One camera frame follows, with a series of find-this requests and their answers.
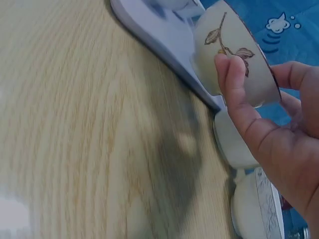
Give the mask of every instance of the ceramic bowl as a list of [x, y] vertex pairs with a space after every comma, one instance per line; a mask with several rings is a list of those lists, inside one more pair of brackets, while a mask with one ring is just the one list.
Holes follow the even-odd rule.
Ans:
[[193, 69], [208, 92], [220, 95], [214, 57], [237, 55], [246, 65], [244, 87], [248, 102], [258, 107], [281, 99], [277, 82], [250, 31], [236, 12], [223, 0], [208, 8], [194, 31]]
[[243, 239], [285, 238], [279, 193], [262, 168], [256, 168], [237, 185], [231, 217]]
[[218, 149], [231, 167], [249, 169], [259, 166], [237, 131], [227, 108], [222, 109], [215, 116], [213, 128]]

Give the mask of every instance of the bowl rim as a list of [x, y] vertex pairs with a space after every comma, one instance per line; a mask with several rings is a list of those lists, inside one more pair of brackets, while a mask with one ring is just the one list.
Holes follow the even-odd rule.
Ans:
[[238, 13], [235, 11], [235, 9], [233, 9], [233, 7], [232, 7], [231, 5], [229, 5], [228, 2], [226, 2], [225, 0], [218, 0], [217, 2], [219, 2], [219, 1], [223, 1], [226, 5], [228, 5], [228, 7], [237, 15], [238, 19], [243, 23], [243, 25], [245, 26], [246, 30], [247, 30], [248, 33], [250, 34], [250, 36], [253, 38], [253, 40], [254, 40], [254, 42], [255, 42], [255, 44], [256, 44], [256, 46], [257, 46], [259, 52], [261, 53], [261, 55], [262, 55], [263, 58], [264, 58], [264, 61], [265, 61], [266, 64], [267, 64], [267, 67], [268, 67], [268, 69], [269, 69], [271, 75], [273, 76], [274, 82], [275, 82], [275, 84], [276, 84], [276, 86], [277, 86], [277, 90], [278, 90], [278, 93], [279, 93], [280, 100], [282, 100], [282, 95], [281, 95], [281, 91], [280, 91], [280, 89], [279, 89], [278, 81], [277, 81], [277, 79], [276, 79], [276, 77], [275, 77], [275, 74], [274, 74], [273, 70], [271, 69], [271, 67], [270, 67], [270, 65], [269, 65], [269, 63], [268, 63], [268, 61], [267, 61], [267, 59], [266, 59], [266, 56], [265, 56], [264, 52], [262, 51], [262, 49], [260, 48], [259, 44], [257, 43], [256, 38], [254, 37], [254, 35], [252, 34], [252, 32], [249, 30], [249, 28], [247, 27], [247, 25], [246, 25], [246, 23], [243, 21], [243, 19], [241, 19], [241, 17], [240, 17], [240, 16], [238, 15]]

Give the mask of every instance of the white fish drawing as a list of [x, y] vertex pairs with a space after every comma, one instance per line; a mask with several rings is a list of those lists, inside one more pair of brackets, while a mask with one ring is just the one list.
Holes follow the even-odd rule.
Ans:
[[282, 33], [285, 29], [290, 27], [290, 23], [286, 20], [286, 15], [283, 13], [279, 18], [271, 18], [268, 20], [266, 28], [273, 31], [273, 33]]

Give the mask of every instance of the hand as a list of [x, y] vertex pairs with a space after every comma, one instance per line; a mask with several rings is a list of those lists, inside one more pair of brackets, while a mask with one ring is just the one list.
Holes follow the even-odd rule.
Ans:
[[262, 119], [246, 101], [245, 64], [240, 57], [215, 58], [228, 113], [256, 160], [280, 193], [307, 220], [319, 238], [319, 67], [289, 62], [272, 67], [282, 88], [300, 90], [301, 101], [282, 92], [292, 117], [278, 126]]

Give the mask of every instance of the wooden table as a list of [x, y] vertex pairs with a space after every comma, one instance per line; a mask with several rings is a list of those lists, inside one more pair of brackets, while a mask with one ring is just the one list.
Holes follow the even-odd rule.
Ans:
[[232, 238], [208, 115], [108, 0], [1, 0], [0, 238]]

